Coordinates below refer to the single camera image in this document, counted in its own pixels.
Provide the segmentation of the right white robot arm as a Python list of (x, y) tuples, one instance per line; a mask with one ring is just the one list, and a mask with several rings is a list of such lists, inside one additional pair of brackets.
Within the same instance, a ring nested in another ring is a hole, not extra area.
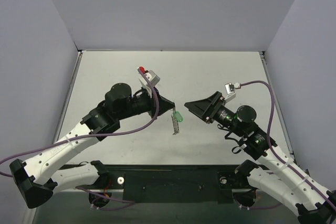
[(242, 105), (233, 112), (225, 106), (226, 101), (220, 92), (215, 92), (184, 105), (202, 121), (217, 122), (220, 128), (239, 137), (238, 149), (252, 159), (236, 168), (236, 184), (267, 193), (291, 210), (300, 223), (335, 220), (335, 192), (317, 183), (282, 151), (257, 125), (257, 113), (252, 107)]

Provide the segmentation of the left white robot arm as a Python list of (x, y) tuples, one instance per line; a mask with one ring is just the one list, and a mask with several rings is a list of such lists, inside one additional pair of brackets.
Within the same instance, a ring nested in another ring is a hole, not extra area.
[(142, 88), (140, 95), (132, 95), (126, 83), (117, 83), (104, 100), (51, 148), (24, 161), (16, 159), (9, 165), (13, 180), (28, 208), (47, 202), (52, 195), (77, 186), (94, 185), (102, 188), (110, 182), (110, 174), (100, 161), (74, 168), (62, 167), (90, 146), (93, 146), (120, 128), (120, 121), (148, 113), (160, 116), (173, 109), (174, 102), (160, 94), (151, 96)]

